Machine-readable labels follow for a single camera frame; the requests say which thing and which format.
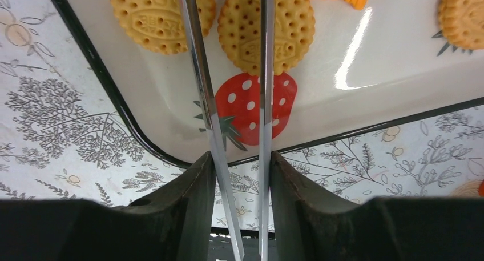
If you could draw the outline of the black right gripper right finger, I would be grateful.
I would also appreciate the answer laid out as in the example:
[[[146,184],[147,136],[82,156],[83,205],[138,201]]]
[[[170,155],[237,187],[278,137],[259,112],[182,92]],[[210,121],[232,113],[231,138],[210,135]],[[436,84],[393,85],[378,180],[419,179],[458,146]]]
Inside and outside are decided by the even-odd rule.
[[[271,197],[280,260],[482,260],[483,199],[376,197],[359,205],[279,153]]]

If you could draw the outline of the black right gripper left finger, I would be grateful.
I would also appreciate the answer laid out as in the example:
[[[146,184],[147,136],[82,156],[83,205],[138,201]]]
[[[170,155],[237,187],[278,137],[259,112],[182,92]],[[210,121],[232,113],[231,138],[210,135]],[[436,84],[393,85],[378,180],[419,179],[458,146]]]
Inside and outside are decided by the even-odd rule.
[[[128,206],[1,201],[2,260],[206,260],[215,165],[207,152]]]

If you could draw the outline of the white strawberry tray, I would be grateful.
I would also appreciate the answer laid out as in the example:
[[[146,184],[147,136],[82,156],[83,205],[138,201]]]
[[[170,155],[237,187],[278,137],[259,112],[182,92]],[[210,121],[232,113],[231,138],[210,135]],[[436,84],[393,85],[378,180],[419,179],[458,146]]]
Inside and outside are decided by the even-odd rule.
[[[209,148],[189,53],[135,43],[110,0],[51,0],[116,109],[152,155],[187,166]],[[290,152],[483,104],[483,51],[448,44],[439,0],[313,0],[316,33],[272,147]]]

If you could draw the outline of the metal serving tongs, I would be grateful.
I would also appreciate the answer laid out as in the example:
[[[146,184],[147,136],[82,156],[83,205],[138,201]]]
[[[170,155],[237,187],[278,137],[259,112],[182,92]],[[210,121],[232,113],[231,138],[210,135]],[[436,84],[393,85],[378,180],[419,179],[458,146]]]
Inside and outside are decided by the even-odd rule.
[[[192,59],[198,95],[208,135],[216,176],[231,236],[231,245],[236,260],[245,260],[239,222],[233,202],[233,191],[229,180],[228,162],[225,156],[215,94],[205,55],[203,34],[196,0],[180,0],[185,37]],[[275,0],[261,0],[261,73],[259,102],[259,255],[269,259],[269,172],[272,148],[272,104],[275,45]]]

